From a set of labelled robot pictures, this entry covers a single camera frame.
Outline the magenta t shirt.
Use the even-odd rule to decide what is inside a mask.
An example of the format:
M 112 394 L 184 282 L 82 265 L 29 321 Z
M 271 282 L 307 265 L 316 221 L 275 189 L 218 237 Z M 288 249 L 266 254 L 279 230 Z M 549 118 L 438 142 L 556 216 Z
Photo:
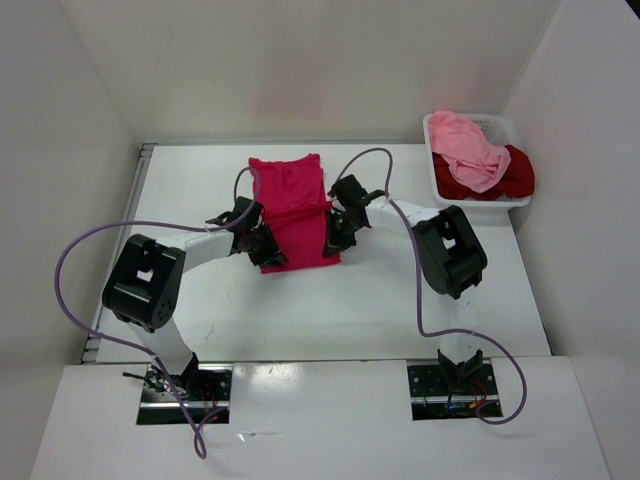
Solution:
M 282 266 L 263 267 L 263 274 L 329 267 L 338 254 L 324 254 L 326 214 L 330 210 L 321 157 L 310 153 L 294 161 L 248 160 L 254 193 L 264 207 L 263 218 L 287 259 Z

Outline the light pink t shirt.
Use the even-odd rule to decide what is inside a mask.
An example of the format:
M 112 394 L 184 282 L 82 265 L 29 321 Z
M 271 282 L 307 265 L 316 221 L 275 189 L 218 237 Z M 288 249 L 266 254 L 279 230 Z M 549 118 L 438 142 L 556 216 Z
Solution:
M 427 129 L 432 152 L 444 159 L 458 183 L 475 193 L 495 187 L 510 165 L 510 152 L 491 144 L 467 117 L 436 111 L 427 121 Z

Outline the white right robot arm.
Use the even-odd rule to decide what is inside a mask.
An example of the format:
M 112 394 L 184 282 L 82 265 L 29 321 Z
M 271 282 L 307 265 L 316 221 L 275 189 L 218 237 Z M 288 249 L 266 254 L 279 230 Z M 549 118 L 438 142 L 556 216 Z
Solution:
M 421 207 L 382 196 L 357 200 L 333 208 L 327 214 L 325 254 L 341 253 L 356 245 L 363 229 L 384 229 L 408 236 L 417 278 L 417 303 L 422 286 L 437 295 L 446 326 L 435 332 L 419 332 L 440 339 L 437 353 L 439 382 L 450 393 L 468 387 L 484 360 L 474 334 L 477 331 L 476 294 L 488 259 L 465 213 L 452 206 L 445 210 Z

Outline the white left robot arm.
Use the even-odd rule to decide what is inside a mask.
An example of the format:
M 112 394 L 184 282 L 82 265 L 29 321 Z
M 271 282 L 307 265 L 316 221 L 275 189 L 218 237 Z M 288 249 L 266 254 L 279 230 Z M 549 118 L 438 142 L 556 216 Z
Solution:
M 235 254 L 247 255 L 257 267 L 287 264 L 264 223 L 159 239 L 135 234 L 125 243 L 107 280 L 103 306 L 130 327 L 154 366 L 166 372 L 164 387 L 177 399 L 191 398 L 200 385 L 199 360 L 174 320 L 182 277 Z

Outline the dark red t shirt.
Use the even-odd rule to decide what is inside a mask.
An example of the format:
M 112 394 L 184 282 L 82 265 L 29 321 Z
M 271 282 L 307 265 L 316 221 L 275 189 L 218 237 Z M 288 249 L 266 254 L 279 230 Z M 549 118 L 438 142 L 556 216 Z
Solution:
M 535 174 L 528 156 L 513 145 L 506 149 L 511 162 L 501 180 L 491 189 L 478 193 L 458 183 L 448 169 L 446 161 L 437 153 L 432 154 L 438 193 L 448 200 L 498 201 L 505 197 L 520 200 L 534 193 Z

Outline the white plastic basket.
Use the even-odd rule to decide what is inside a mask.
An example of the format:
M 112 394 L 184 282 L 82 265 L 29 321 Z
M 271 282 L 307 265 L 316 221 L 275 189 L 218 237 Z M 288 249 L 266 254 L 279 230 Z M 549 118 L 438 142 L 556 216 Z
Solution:
M 437 190 L 435 171 L 434 171 L 434 165 L 433 165 L 433 159 L 432 159 L 433 152 L 431 150 L 428 129 L 427 129 L 427 121 L 430 119 L 430 117 L 433 114 L 429 114 L 424 118 L 423 130 L 424 130 L 425 146 L 427 149 L 428 177 L 432 187 L 433 195 L 438 203 L 442 205 L 456 205 L 456 206 L 466 207 L 466 208 L 496 209 L 496 210 L 504 210 L 504 211 L 507 211 L 515 207 L 522 207 L 529 203 L 531 196 L 533 194 L 529 197 L 525 197 L 520 200 L 510 200 L 508 198 L 502 197 L 498 201 L 477 201 L 472 199 L 448 200 L 443 198 L 438 193 L 438 190 Z M 504 146 L 505 148 L 507 145 L 513 145 L 519 150 L 521 150 L 520 149 L 521 142 L 515 132 L 513 125 L 503 117 L 496 116 L 496 115 L 489 115 L 489 114 L 474 114 L 474 113 L 455 113 L 455 114 L 467 117 L 471 121 L 476 123 L 481 128 L 487 140 L 491 144 L 496 146 Z

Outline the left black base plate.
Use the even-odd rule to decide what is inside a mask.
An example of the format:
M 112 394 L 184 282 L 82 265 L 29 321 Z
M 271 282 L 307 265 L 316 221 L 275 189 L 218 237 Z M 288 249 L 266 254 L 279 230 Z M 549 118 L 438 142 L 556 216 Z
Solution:
M 124 373 L 141 380 L 141 396 L 136 424 L 140 426 L 187 424 L 178 401 L 160 371 L 149 366 L 143 376 Z M 189 388 L 176 382 L 176 387 L 195 424 L 228 424 L 232 368 L 230 366 L 204 366 L 195 385 Z

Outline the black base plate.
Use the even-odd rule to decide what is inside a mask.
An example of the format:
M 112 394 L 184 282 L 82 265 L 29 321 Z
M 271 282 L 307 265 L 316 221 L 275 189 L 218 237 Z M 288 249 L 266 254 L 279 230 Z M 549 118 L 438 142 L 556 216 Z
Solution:
M 187 424 L 178 401 L 160 371 L 149 366 L 143 376 L 124 373 L 141 380 L 141 396 L 136 424 L 140 426 Z M 176 382 L 176 387 L 195 424 L 228 424 L 232 368 L 230 366 L 204 366 L 195 385 L 189 388 Z
M 445 420 L 503 416 L 494 371 L 490 363 L 458 386 L 449 386 L 435 363 L 407 366 L 412 419 Z

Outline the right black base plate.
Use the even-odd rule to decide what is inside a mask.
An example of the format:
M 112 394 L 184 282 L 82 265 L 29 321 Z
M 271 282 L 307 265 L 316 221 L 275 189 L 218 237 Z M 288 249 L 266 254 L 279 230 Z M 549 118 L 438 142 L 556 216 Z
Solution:
M 494 371 L 490 363 L 458 386 L 449 386 L 435 363 L 407 366 L 412 419 L 445 420 L 503 416 Z

